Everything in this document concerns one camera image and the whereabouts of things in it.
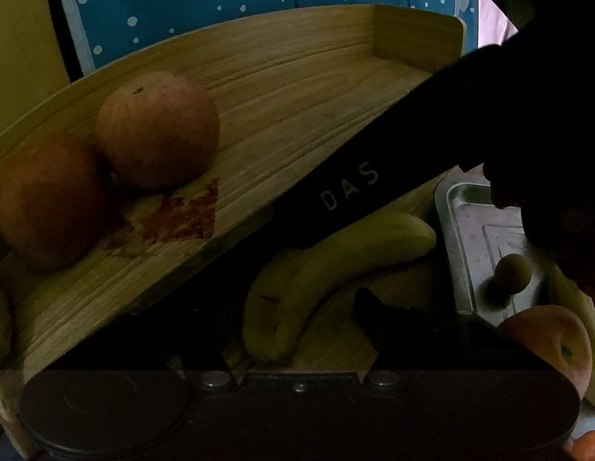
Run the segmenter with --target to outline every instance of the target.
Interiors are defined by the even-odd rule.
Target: curved wooden board
[[[90,138],[106,96],[152,70],[203,83],[222,127],[217,157],[204,176],[172,195],[125,199],[121,223],[72,267],[40,273],[12,254],[0,262],[0,282],[15,309],[9,367],[23,369],[26,382],[113,317],[165,295],[268,221],[275,197],[424,81],[432,64],[461,55],[459,19],[386,7],[385,26],[399,31],[395,54],[393,40],[382,33],[386,53],[425,70],[373,54],[372,5],[290,10],[211,26],[129,55],[5,130],[0,160],[59,131]],[[430,51],[418,46],[411,60],[403,35],[437,45]],[[190,232],[176,237],[163,222],[168,212]]]

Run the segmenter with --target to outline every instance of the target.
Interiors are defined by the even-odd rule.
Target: wooden tray
[[[222,129],[203,177],[171,196],[125,202],[120,227],[72,267],[48,274],[11,253],[0,260],[0,282],[15,311],[8,368],[28,381],[113,317],[158,300],[260,227],[274,198],[457,60],[463,37],[461,20],[409,8],[342,5],[252,16],[129,55],[29,112],[0,135],[0,160],[55,132],[90,138],[107,95],[152,70],[203,83]],[[199,233],[146,232],[151,216],[169,205],[176,212],[204,209],[199,229],[193,227]]]

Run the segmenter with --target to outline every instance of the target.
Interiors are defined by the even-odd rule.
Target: apple
[[[592,348],[585,326],[557,305],[527,308],[498,328],[564,374],[583,398],[592,374]]]
[[[566,451],[576,461],[595,461],[595,429],[569,442]]]
[[[530,284],[532,268],[525,256],[508,254],[500,259],[493,273],[498,289],[507,296],[522,292]]]
[[[103,234],[111,184],[103,159],[78,137],[29,146],[0,164],[0,232],[33,267],[72,263]]]
[[[214,100],[201,85],[158,71],[114,91],[97,114],[95,132],[123,182],[158,191],[208,169],[220,124]]]

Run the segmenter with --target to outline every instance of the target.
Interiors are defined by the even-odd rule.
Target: stainless steel tray
[[[545,280],[554,261],[526,240],[519,208],[496,208],[488,181],[479,176],[448,177],[438,185],[434,199],[457,310],[475,312],[498,326],[517,312],[547,303]],[[510,253],[520,253],[530,261],[532,280],[506,308],[500,308],[487,300],[486,290],[496,264]],[[595,429],[595,407],[584,400],[573,436],[591,429]]]

